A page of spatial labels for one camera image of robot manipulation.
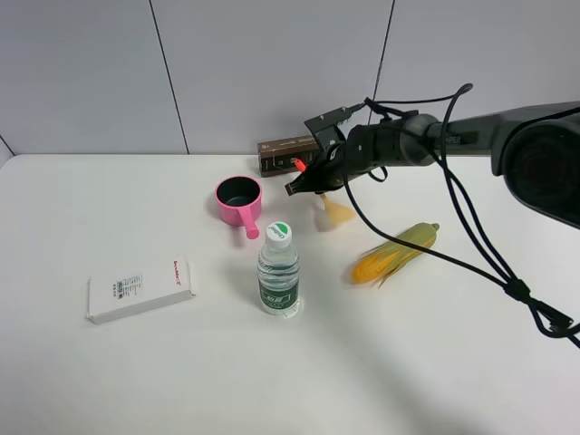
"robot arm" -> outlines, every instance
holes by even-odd
[[[378,124],[357,125],[345,138],[339,124],[365,105],[383,115]],[[439,154],[442,124],[429,114],[396,111],[366,100],[305,122],[319,157],[286,185],[288,195],[325,192],[383,166],[428,166]],[[446,150],[455,156],[490,156],[524,205],[580,228],[580,101],[530,106],[454,121]]]

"corn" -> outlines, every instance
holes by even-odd
[[[432,247],[437,239],[439,224],[420,223],[399,234],[397,238],[421,247]],[[394,242],[386,242],[368,251],[356,263],[351,278],[356,284],[363,284],[382,278],[381,286],[389,276],[401,270],[413,258],[422,254]]]

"table surface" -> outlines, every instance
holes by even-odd
[[[580,233],[519,205],[485,159],[453,159],[481,220],[536,297],[580,317]],[[320,199],[263,179],[258,225],[288,222],[304,310],[260,310],[264,239],[223,224],[217,183],[256,156],[24,156],[0,170],[0,433],[572,434],[580,353],[537,332],[490,282],[421,256],[382,288],[348,266],[378,245],[360,219],[331,229]],[[483,260],[440,171],[353,182],[396,234],[441,225],[436,248]],[[331,198],[347,202],[344,192]],[[191,301],[94,325],[87,278],[154,256],[195,265]]]

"plastic bottle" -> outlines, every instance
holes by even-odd
[[[298,271],[300,262],[292,245],[292,229],[273,222],[266,229],[266,243],[257,260],[260,299],[267,313],[292,317],[300,309]]]

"bottle label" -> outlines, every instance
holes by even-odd
[[[258,283],[260,285],[260,298],[268,308],[272,308],[273,310],[285,310],[294,305],[298,299],[298,283],[284,292],[275,292],[264,287],[259,281]]]

